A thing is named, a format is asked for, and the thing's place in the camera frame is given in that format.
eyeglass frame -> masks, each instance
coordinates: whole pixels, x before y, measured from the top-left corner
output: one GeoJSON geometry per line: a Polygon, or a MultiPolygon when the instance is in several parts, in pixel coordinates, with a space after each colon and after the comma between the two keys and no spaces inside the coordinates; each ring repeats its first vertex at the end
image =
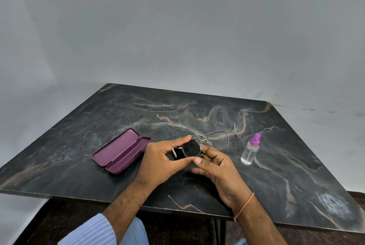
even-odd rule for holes
{"type": "MultiPolygon", "coordinates": [[[[237,132],[236,132],[236,123],[233,123],[233,127],[231,128],[231,130],[230,130],[229,132],[226,132],[226,131],[221,130],[221,131],[209,132],[209,133],[207,133],[207,134],[202,134],[202,135],[200,135],[200,136],[193,137],[191,140],[196,140],[196,139],[198,139],[198,141],[200,141],[200,152],[199,152],[199,154],[198,154],[198,155],[196,155],[196,156],[199,156],[199,155],[200,155],[200,153],[202,152],[202,145],[203,145],[203,141],[207,141],[207,140],[208,140],[208,137],[209,137],[211,134],[214,134],[214,133],[216,133],[216,132],[225,132],[225,133],[226,133],[226,135],[227,135],[227,139],[228,139],[228,142],[227,142],[227,146],[226,146],[226,147],[221,148],[221,149],[216,149],[216,150],[223,150],[223,149],[226,149],[226,148],[229,146],[229,134],[230,134],[232,131],[233,131],[234,136],[235,136],[235,137],[237,137],[237,132]],[[206,139],[203,139],[203,140],[201,140],[201,139],[199,138],[199,137],[204,137],[204,136],[207,136],[207,138],[206,138],[206,139]]],[[[173,146],[171,146],[171,150],[172,150],[172,153],[174,154],[175,158],[177,158],[177,155],[176,155],[176,152],[175,152],[174,148],[176,148],[176,149],[180,149],[180,150],[183,152],[184,156],[185,156],[185,157],[187,157],[187,155],[185,155],[185,152],[184,152],[184,150],[183,150],[183,147],[182,147],[182,146],[180,146],[180,147],[173,147],[173,146]]]]}

striped shirt sleeve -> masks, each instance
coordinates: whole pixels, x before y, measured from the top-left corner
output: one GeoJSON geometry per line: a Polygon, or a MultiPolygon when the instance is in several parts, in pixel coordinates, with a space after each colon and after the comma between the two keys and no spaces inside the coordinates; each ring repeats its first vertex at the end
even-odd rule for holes
{"type": "Polygon", "coordinates": [[[109,221],[99,213],[69,233],[58,245],[116,245],[116,237],[109,221]]]}

orange thread bracelet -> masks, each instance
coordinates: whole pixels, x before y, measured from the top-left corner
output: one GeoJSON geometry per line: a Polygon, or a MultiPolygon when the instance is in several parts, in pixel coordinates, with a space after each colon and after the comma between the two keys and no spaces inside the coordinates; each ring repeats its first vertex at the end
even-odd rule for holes
{"type": "Polygon", "coordinates": [[[255,195],[254,192],[252,192],[251,197],[247,200],[246,204],[244,204],[244,206],[241,208],[240,212],[233,218],[233,220],[235,222],[237,222],[236,218],[241,214],[242,210],[244,210],[244,207],[247,206],[247,204],[249,203],[249,201],[251,201],[253,195],[255,195]]]}

black marble tabletop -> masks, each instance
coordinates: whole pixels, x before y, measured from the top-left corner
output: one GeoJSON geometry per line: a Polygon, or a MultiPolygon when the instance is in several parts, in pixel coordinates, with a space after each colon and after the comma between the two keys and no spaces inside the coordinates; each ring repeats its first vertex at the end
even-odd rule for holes
{"type": "MultiPolygon", "coordinates": [[[[222,150],[275,223],[365,233],[365,212],[268,102],[108,84],[0,168],[0,192],[111,202],[135,177],[141,157],[119,175],[91,155],[127,128],[154,141],[237,126],[222,150]],[[262,135],[250,166],[240,156],[262,135]]],[[[142,209],[232,219],[210,180],[185,169],[142,209]]]]}

eyeglasses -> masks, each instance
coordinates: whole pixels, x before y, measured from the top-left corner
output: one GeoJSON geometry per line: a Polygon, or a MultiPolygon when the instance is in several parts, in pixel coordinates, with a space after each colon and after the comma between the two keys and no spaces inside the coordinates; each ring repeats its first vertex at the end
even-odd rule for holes
{"type": "Polygon", "coordinates": [[[185,143],[181,147],[172,147],[172,152],[174,156],[177,158],[176,152],[174,148],[181,149],[183,154],[186,157],[197,157],[202,152],[202,144],[203,142],[207,143],[208,146],[211,146],[217,150],[223,150],[229,145],[229,134],[233,132],[234,136],[237,137],[236,132],[236,124],[233,123],[233,127],[229,132],[226,131],[215,131],[207,134],[203,134],[201,136],[197,136],[192,138],[189,142],[185,143]]]}

